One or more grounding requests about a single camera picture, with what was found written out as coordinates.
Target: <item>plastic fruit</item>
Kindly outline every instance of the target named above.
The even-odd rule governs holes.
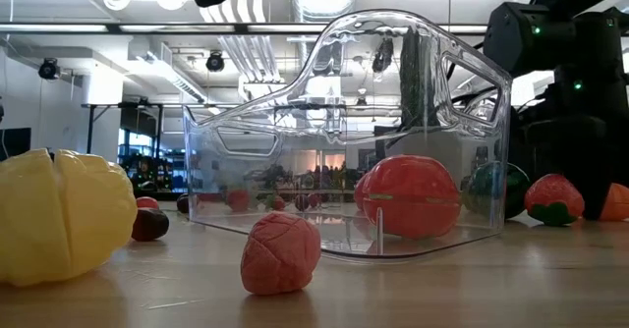
[[[127,174],[100,156],[32,150],[0,163],[0,282],[67,280],[107,261],[136,220]]]
[[[188,214],[190,211],[187,193],[183,193],[177,198],[177,210],[182,214]]]
[[[245,190],[234,190],[227,193],[227,205],[234,212],[247,211],[249,206],[249,193]]]
[[[366,179],[364,209],[375,224],[382,209],[383,231],[408,239],[448,233],[461,211],[459,192],[438,161],[399,155],[380,161]]]
[[[611,184],[599,220],[624,221],[629,218],[629,189]]]
[[[158,209],[138,209],[131,237],[140,242],[157,240],[168,232],[168,216]]]
[[[159,209],[159,202],[150,196],[141,196],[136,199],[138,208]]]
[[[529,216],[548,226],[575,222],[585,209],[577,189],[561,175],[546,175],[535,182],[525,196]]]
[[[265,204],[268,209],[277,211],[284,210],[284,207],[286,206],[286,202],[284,202],[284,199],[279,195],[269,195],[266,198]]]
[[[249,233],[240,273],[243,286],[257,295],[303,289],[321,257],[316,227],[301,217],[271,212]]]
[[[479,167],[462,194],[463,204],[469,210],[489,216],[492,205],[503,197],[504,188],[498,182],[501,176],[501,163],[494,161]],[[524,210],[524,196],[531,181],[524,171],[515,165],[507,165],[506,198],[504,218],[520,215]]]
[[[308,204],[311,207],[318,207],[321,204],[321,197],[317,193],[310,193],[308,195]]]
[[[356,201],[356,206],[359,208],[359,210],[363,210],[363,200],[365,198],[365,191],[363,190],[363,187],[365,185],[365,180],[367,179],[367,177],[369,176],[369,173],[366,173],[356,184],[356,187],[354,188],[354,201]]]
[[[299,194],[295,197],[295,207],[299,211],[306,211],[308,209],[308,196],[305,194]]]

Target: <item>white wall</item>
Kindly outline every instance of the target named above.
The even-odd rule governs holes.
[[[87,110],[81,107],[80,87],[71,92],[68,82],[43,81],[34,68],[0,49],[0,94],[5,110],[0,129],[31,128],[31,148],[86,151]]]

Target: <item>dark red toy fruit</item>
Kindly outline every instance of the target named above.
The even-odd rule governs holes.
[[[295,207],[299,211],[306,211],[308,209],[308,196],[305,194],[299,194],[295,197]]]
[[[360,210],[363,210],[363,200],[365,199],[364,185],[369,175],[369,173],[366,173],[361,180],[358,181],[356,187],[354,188],[354,201],[356,201],[356,206]]]
[[[136,199],[136,205],[138,208],[159,209],[159,203],[157,200],[150,196],[141,196]]]
[[[575,222],[585,210],[579,191],[561,175],[546,175],[535,182],[524,197],[529,216],[548,226]]]
[[[158,209],[138,209],[131,237],[139,242],[153,241],[166,235],[170,222]]]
[[[318,207],[321,204],[321,197],[317,193],[311,193],[308,195],[308,204],[311,207]]]
[[[188,207],[188,194],[184,193],[177,198],[177,210],[182,214],[188,214],[190,208]]]
[[[245,190],[227,192],[227,205],[229,205],[234,212],[247,211],[249,206],[249,193]]]
[[[461,211],[448,171],[429,157],[399,155],[380,161],[365,180],[364,209],[375,224],[382,209],[386,234],[408,239],[445,235]]]

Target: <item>pink toy fruit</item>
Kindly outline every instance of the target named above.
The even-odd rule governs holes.
[[[301,217],[271,212],[249,233],[241,261],[245,289],[257,295],[290,293],[313,278],[321,257],[316,227]]]

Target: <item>ceiling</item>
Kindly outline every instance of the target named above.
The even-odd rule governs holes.
[[[235,9],[237,2],[232,1]],[[438,24],[485,25],[491,11],[504,1],[514,0],[355,0],[354,10],[400,9],[417,13]],[[601,3],[600,9],[613,5],[628,7],[629,0],[608,0]],[[9,21],[11,8],[12,0],[0,0],[0,21]],[[266,19],[270,22],[295,21],[292,0],[262,0],[262,8]],[[125,9],[112,11],[103,5],[103,0],[13,0],[13,21],[200,23],[203,22],[203,18],[193,1],[188,1],[181,9],[174,11],[162,9],[157,3],[147,1],[132,1]],[[132,36],[124,35],[13,35],[11,37],[13,44],[19,46],[23,55],[28,55],[36,49],[50,47],[91,49],[111,61],[126,75],[125,94],[148,96],[152,101],[182,101],[182,93],[171,82],[164,77],[143,71],[142,64],[139,64],[134,57],[130,57],[129,42],[132,39]],[[476,44],[482,39],[480,36],[464,38],[470,44]],[[242,97],[237,90],[241,74],[230,59],[226,59],[225,69],[220,73],[210,73],[204,66],[211,50],[222,49],[217,36],[164,35],[154,36],[152,41],[153,44],[163,42],[172,50],[173,65],[184,77],[201,87],[211,101],[242,102]],[[291,82],[300,71],[298,44],[291,43],[290,37],[287,36],[272,36],[271,46],[280,76],[285,82]],[[356,86],[352,86],[353,89],[362,84],[368,91],[375,90],[375,87],[370,87],[370,84],[366,83],[373,80],[373,77],[369,78],[366,67],[371,63],[374,48],[373,44],[356,44],[353,50],[345,52],[347,64],[343,71],[346,77],[343,82],[352,81],[354,84],[358,82]],[[363,63],[357,63],[356,57],[361,57],[359,60],[363,60]],[[389,72],[389,74],[393,73],[397,74],[397,71],[393,69]],[[452,83],[459,84],[469,77],[469,74],[457,71]],[[381,82],[378,88],[378,93],[387,89],[384,82]]]

